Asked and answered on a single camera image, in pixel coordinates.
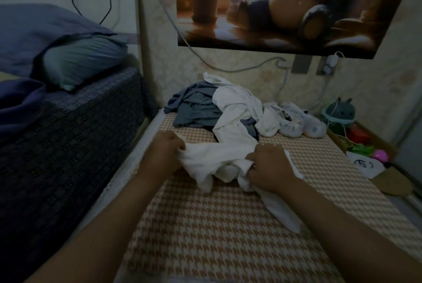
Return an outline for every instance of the bed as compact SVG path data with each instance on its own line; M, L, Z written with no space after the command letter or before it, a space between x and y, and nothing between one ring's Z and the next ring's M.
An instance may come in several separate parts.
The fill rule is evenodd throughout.
M23 281L66 242L156 113L139 71L118 66L48 93L41 117L0 144L3 282Z
M176 114L160 112L155 128L131 153L78 229L98 214L136 171L158 130L173 130L188 142L215 142L212 132L174 128ZM305 180L336 205L422 260L422 234L325 136L291 139L277 133L260 143L281 144ZM235 184L216 183L209 195L186 172L172 175L141 218L115 282L338 282L342 277L309 230L287 230L259 196Z

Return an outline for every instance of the poster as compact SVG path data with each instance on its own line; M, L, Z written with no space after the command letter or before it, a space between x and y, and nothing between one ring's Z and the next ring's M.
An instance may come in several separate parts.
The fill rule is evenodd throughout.
M193 47L372 59L400 2L177 0L177 24Z

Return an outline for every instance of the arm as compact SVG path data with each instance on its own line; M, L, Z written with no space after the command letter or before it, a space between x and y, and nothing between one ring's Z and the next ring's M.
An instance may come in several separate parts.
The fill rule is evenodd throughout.
M250 182L285 200L346 281L422 282L422 264L295 177L282 148L257 145L246 158Z
M184 142L173 132L158 133L136 176L26 282L113 282L139 219L167 176L180 167L179 148Z

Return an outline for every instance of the forearm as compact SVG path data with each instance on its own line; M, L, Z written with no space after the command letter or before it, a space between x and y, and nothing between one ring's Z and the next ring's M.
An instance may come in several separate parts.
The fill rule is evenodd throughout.
M306 182L297 179L278 195L307 224L348 281L413 282L422 266L386 238L358 221Z
M119 195L28 282L112 282L136 225L159 187L140 175L131 179Z

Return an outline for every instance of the dark patterned bedspread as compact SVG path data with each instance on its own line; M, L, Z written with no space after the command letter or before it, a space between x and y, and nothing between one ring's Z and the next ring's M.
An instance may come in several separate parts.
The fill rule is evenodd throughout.
M60 248L156 113L141 74L119 69L50 93L41 118L0 144L2 282L23 281Z

